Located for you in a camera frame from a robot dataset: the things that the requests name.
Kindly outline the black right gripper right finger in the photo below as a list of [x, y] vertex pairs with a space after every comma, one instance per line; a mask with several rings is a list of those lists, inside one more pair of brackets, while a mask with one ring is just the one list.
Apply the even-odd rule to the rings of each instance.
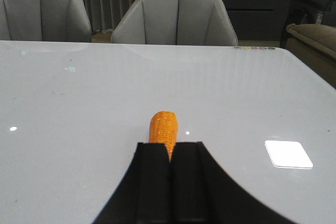
[[202, 142], [175, 146], [171, 175], [173, 223], [291, 223], [238, 185]]

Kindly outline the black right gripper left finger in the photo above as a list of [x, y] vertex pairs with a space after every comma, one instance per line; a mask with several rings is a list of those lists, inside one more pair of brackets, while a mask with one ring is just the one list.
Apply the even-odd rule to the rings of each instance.
[[123, 179], [93, 222], [170, 222], [170, 162], [164, 144], [138, 143]]

